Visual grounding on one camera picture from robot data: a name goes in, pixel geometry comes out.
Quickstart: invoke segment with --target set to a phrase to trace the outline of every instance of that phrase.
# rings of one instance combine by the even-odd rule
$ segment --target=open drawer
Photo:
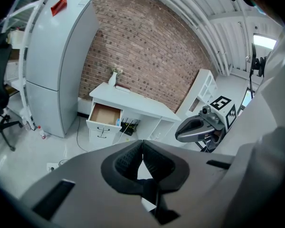
[[[106,133],[117,133],[121,130],[121,118],[123,111],[121,109],[113,108],[107,105],[93,103],[92,111],[86,124],[89,129],[106,132]]]

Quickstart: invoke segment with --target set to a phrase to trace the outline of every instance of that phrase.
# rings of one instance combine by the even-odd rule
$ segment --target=red paper
[[[52,15],[55,16],[66,6],[67,6],[67,0],[59,0],[58,3],[56,3],[53,7],[51,7]]]

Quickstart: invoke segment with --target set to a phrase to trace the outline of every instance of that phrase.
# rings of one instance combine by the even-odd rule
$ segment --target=plastic bottle
[[[38,126],[38,129],[39,129],[39,133],[40,133],[40,136],[42,139],[45,139],[47,136],[46,134],[44,133],[44,131],[42,130],[42,128],[40,126]]]
[[[29,126],[28,122],[25,120],[24,116],[22,117],[22,125],[24,126],[26,131],[30,130],[30,126]]]

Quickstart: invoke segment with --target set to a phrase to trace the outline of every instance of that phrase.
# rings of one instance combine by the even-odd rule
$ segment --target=desk top
[[[105,82],[90,92],[89,95],[100,100],[133,109],[135,112],[141,114],[147,113],[157,115],[166,121],[176,122],[181,120],[165,104],[132,91],[128,93],[116,89],[114,86],[110,86]]]

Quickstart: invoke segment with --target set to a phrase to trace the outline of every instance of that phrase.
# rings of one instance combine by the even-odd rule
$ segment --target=window
[[[244,99],[242,101],[242,105],[240,106],[237,115],[240,116],[243,112],[243,110],[245,109],[245,107],[249,104],[249,102],[251,101],[251,90],[249,88],[247,88]]]
[[[253,35],[253,41],[255,45],[259,45],[269,49],[273,49],[276,44],[276,40],[256,34]]]

